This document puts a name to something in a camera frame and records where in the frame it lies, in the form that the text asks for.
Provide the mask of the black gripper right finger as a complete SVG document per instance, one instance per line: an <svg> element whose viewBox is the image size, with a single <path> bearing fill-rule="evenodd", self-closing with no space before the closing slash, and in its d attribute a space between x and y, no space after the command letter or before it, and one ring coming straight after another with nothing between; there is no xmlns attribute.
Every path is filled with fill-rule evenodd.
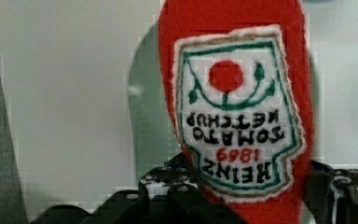
<svg viewBox="0 0 358 224"><path fill-rule="evenodd" d="M358 224L358 169L312 161L303 202L316 224Z"/></svg>

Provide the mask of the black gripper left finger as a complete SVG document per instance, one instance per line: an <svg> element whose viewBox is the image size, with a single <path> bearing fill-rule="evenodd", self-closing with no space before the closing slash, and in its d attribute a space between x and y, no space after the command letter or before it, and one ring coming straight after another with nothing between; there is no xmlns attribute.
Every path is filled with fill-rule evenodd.
<svg viewBox="0 0 358 224"><path fill-rule="evenodd" d="M141 177L90 213L74 205L54 205L31 224L246 224L224 203L203 195L202 183L183 154Z"/></svg>

